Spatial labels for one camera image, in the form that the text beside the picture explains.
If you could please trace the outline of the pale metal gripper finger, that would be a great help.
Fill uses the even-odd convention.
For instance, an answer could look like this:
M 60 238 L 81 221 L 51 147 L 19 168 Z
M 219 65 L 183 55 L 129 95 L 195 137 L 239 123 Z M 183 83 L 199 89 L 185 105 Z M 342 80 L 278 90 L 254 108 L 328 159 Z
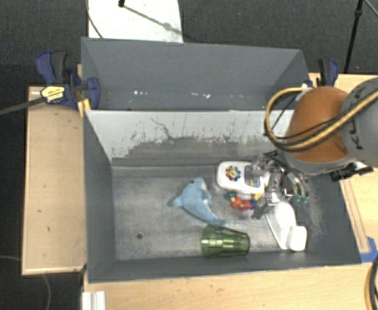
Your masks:
M 260 220 L 270 209 L 274 206 L 274 199 L 272 194 L 263 194 L 256 201 L 252 218 Z
M 265 165 L 247 165 L 245 167 L 245 176 L 248 178 L 252 177 L 263 177 L 266 174 Z

